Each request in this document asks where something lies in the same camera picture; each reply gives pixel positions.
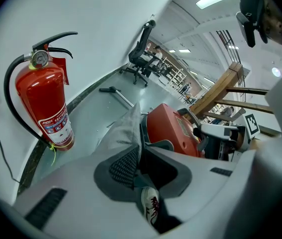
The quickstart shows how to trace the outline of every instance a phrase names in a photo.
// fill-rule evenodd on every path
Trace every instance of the sneaker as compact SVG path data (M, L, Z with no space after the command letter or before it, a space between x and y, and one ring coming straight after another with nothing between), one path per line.
M145 187L142 190L141 202L143 205L143 215L151 225L154 225L158 211L159 211L159 201L158 193L154 188Z

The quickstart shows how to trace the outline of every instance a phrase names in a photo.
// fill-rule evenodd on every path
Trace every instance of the gray floor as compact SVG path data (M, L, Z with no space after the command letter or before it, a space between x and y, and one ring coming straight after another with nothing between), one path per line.
M52 151L46 149L36 168L32 184L38 182L69 161L93 153L98 143L108 131L107 126L124 115L130 107L117 94L99 92L99 88L115 86L131 102L140 102L141 112L150 112L161 103L166 103L175 110L185 105L161 86L149 80L148 87L138 80L133 85L132 74L114 74L91 92L69 115L75 134L75 144L68 151L58 151L56 161Z

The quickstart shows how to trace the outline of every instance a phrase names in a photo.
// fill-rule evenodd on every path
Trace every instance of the fire extinguisher label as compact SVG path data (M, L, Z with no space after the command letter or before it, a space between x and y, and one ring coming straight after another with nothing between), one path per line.
M66 104L58 113L50 118L41 119L38 123L54 144L63 144L72 136Z

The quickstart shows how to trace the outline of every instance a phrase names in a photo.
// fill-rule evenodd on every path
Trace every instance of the office chair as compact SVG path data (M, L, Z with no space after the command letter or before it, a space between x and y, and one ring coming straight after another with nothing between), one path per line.
M139 73L139 70L141 68L150 70L150 69L148 69L150 64L152 64L152 62L154 60L158 59L157 57L153 57L150 61L146 61L143 58L140 58L140 56L143 54L143 52L145 50L147 39L149 38L150 33L151 33L152 29L155 27L155 25L156 25L155 21L150 20L149 22L147 22L143 26L144 30L143 30L141 39L140 39L139 42L137 42L135 48L129 54L129 61L132 64L134 64L133 67L136 67L136 70L133 70L131 68L126 68L126 69L120 70L120 74L123 73L123 71L134 74L135 80L134 80L133 84L136 84L137 77L139 77L145 82L145 86L147 86L148 82L145 80L144 76Z

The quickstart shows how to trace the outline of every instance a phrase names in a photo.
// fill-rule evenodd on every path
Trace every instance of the red fire extinguisher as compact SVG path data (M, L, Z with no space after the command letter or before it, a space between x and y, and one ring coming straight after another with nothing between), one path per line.
M70 51L48 47L49 43L77 32L64 32L32 46L32 52L16 58L8 67L4 78L4 95L8 107L17 121L50 149L68 150L74 144L66 107L64 84L69 84L66 59L50 56L49 52ZM13 70L22 62L30 61L17 75L17 93L28 114L41 130L39 136L18 114L10 97L9 82Z

